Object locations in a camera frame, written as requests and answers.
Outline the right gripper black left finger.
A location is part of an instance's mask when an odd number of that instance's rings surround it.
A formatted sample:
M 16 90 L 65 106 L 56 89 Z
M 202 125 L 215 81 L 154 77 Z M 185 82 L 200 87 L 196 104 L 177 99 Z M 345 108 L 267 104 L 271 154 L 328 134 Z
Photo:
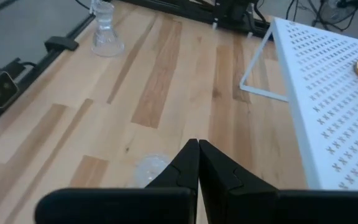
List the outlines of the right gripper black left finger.
M 65 188 L 45 195 L 35 224 L 195 224 L 200 146 L 189 139 L 144 188 Z

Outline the white perforated metal shelf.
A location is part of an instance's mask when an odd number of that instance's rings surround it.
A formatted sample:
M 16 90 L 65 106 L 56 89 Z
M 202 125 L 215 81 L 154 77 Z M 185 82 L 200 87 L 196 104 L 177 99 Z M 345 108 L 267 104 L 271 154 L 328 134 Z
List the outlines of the white perforated metal shelf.
M 358 190 L 358 39 L 274 18 L 273 39 L 285 94 L 240 89 L 287 102 L 308 186 Z

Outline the clear glass candlestick holder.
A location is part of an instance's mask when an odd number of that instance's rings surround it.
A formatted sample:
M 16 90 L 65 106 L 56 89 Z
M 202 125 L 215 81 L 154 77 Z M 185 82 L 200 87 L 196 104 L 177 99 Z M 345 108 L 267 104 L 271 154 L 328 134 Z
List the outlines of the clear glass candlestick holder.
M 91 6 L 96 20 L 92 51 L 102 57 L 119 55 L 124 51 L 124 43 L 119 39 L 112 23 L 114 6 L 103 0 L 93 0 Z
M 170 159 L 163 154 L 148 154 L 135 167 L 134 187 L 144 188 L 169 165 Z

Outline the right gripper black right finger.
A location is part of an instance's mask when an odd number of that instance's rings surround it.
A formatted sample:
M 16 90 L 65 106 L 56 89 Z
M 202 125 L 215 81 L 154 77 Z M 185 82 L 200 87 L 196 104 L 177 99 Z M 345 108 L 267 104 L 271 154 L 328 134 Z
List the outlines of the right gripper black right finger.
M 200 140 L 209 224 L 358 224 L 358 191 L 279 190 Z

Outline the black frame clip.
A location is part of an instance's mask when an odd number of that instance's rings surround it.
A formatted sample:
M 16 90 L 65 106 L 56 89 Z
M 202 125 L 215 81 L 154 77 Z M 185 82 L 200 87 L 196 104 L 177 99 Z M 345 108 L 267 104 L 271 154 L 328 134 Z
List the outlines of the black frame clip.
M 52 36 L 44 42 L 44 46 L 47 52 L 50 52 L 51 50 L 75 51 L 78 48 L 79 43 L 67 37 Z

